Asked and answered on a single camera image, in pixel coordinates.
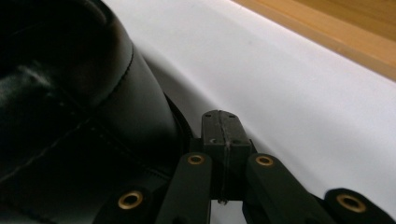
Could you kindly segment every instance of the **brass rivet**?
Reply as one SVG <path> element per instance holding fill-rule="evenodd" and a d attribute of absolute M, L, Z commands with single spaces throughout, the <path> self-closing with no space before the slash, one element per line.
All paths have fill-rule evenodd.
<path fill-rule="evenodd" d="M 274 164 L 274 161 L 267 156 L 259 156 L 256 158 L 256 162 L 263 166 L 270 166 Z"/>
<path fill-rule="evenodd" d="M 367 209 L 366 205 L 361 200 L 348 194 L 337 195 L 337 202 L 346 209 L 356 213 L 363 213 Z"/>
<path fill-rule="evenodd" d="M 205 158 L 200 155 L 192 155 L 187 159 L 187 161 L 189 162 L 189 164 L 199 165 L 199 164 L 204 163 Z"/>
<path fill-rule="evenodd" d="M 122 209 L 133 209 L 139 206 L 143 202 L 143 194 L 140 191 L 133 190 L 119 198 L 119 207 Z"/>

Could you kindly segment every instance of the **black shoe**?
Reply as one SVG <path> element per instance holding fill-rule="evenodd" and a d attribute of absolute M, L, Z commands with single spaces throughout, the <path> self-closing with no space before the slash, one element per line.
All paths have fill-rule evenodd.
<path fill-rule="evenodd" d="M 0 222 L 152 222 L 191 137 L 175 111 L 102 2 L 2 0 Z"/>

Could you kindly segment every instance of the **wooden edge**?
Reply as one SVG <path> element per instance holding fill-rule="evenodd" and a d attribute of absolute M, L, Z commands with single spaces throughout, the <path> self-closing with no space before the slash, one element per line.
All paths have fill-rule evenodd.
<path fill-rule="evenodd" d="M 234 0 L 396 81 L 396 42 L 292 0 Z"/>

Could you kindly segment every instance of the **wooden floor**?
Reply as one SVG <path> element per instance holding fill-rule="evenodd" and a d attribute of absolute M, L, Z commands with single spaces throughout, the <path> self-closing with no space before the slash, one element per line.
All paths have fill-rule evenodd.
<path fill-rule="evenodd" d="M 234 0 L 396 81 L 396 0 Z"/>

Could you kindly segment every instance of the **white table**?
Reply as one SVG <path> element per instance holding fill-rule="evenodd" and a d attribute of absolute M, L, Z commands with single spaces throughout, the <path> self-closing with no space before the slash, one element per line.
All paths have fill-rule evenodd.
<path fill-rule="evenodd" d="M 235 113 L 312 193 L 348 188 L 396 218 L 396 83 L 229 0 L 106 0 L 196 133 Z M 212 222 L 244 223 L 240 203 Z"/>

